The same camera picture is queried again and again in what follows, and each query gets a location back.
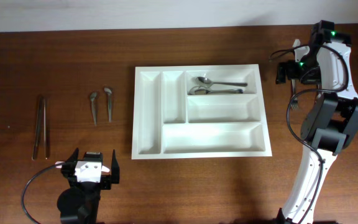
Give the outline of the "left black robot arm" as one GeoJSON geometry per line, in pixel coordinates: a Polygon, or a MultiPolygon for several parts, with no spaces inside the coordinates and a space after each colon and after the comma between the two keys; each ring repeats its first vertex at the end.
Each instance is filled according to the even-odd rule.
{"type": "Polygon", "coordinates": [[[63,191],[58,200],[62,223],[96,223],[101,191],[111,190],[120,182],[120,168],[116,152],[112,152],[111,167],[103,165],[103,154],[86,152],[78,158],[79,149],[66,161],[55,164],[67,179],[70,188],[63,191]]]}

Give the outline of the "small steel spoon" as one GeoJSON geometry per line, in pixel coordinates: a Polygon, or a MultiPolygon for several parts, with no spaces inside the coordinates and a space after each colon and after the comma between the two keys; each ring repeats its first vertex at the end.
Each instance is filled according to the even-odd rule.
{"type": "Polygon", "coordinates": [[[94,91],[90,94],[89,96],[89,100],[91,103],[91,113],[92,113],[92,117],[93,117],[93,123],[96,126],[97,125],[97,108],[96,108],[96,100],[98,97],[98,92],[94,91]]]}
{"type": "Polygon", "coordinates": [[[112,88],[104,87],[104,92],[107,95],[108,104],[108,121],[112,122],[112,88]]]}

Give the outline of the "right steel chopstick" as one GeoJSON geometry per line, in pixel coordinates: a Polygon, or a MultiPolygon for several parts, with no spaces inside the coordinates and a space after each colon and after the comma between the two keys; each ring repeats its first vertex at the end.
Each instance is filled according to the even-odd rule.
{"type": "Polygon", "coordinates": [[[47,121],[47,99],[44,98],[44,149],[45,159],[49,159],[50,150],[48,146],[48,121],[47,121]]]}

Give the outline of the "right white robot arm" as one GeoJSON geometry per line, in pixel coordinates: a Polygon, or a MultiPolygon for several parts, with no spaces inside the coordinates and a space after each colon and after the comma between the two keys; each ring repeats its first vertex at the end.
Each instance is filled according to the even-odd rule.
{"type": "Polygon", "coordinates": [[[276,83],[291,82],[287,111],[295,110],[307,91],[296,84],[312,85],[314,105],[306,115],[300,134],[293,137],[303,153],[296,181],[288,200],[279,209],[274,223],[313,223],[314,209],[327,173],[358,131],[358,94],[354,88],[349,57],[351,37],[335,30],[330,21],[319,21],[311,28],[310,40],[295,40],[292,48],[272,53],[275,60],[292,53],[293,60],[280,62],[276,83]]]}

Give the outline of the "right small steel spoon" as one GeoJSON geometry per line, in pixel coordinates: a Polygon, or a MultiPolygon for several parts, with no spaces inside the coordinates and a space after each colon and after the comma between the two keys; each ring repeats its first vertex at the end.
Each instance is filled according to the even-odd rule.
{"type": "Polygon", "coordinates": [[[108,104],[108,121],[112,122],[112,88],[104,87],[104,92],[107,95],[108,104]]]}

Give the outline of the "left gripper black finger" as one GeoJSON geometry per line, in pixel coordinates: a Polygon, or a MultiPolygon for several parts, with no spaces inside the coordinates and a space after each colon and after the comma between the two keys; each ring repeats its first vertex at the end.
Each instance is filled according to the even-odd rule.
{"type": "Polygon", "coordinates": [[[120,182],[120,167],[116,159],[116,151],[112,152],[112,161],[111,161],[111,183],[118,184],[120,182]]]}
{"type": "Polygon", "coordinates": [[[75,167],[78,162],[79,149],[76,148],[73,154],[64,162],[62,165],[61,173],[62,174],[74,174],[75,167]]]}

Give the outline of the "steel fork nearer tray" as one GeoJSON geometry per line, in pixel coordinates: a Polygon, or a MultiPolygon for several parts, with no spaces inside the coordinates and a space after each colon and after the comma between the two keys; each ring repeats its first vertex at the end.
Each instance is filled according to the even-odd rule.
{"type": "Polygon", "coordinates": [[[298,110],[299,104],[298,104],[298,98],[295,98],[296,95],[296,80],[291,80],[291,97],[293,100],[290,103],[290,107],[292,110],[298,110]]]}

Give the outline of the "white plastic cutlery tray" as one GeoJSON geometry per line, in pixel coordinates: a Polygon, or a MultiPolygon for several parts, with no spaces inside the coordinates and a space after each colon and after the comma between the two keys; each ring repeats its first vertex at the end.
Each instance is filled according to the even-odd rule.
{"type": "Polygon", "coordinates": [[[271,155],[257,64],[135,68],[133,159],[271,155]],[[243,94],[189,95],[196,77],[248,86],[207,88],[243,94]]]}

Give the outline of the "left small steel spoon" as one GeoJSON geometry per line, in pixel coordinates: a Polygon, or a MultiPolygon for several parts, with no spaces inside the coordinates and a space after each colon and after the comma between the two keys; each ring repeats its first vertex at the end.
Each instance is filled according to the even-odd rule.
{"type": "Polygon", "coordinates": [[[93,117],[93,123],[96,126],[97,125],[97,108],[96,108],[96,100],[98,97],[98,92],[94,91],[90,94],[89,96],[89,100],[91,103],[91,113],[92,113],[92,117],[93,117]]]}

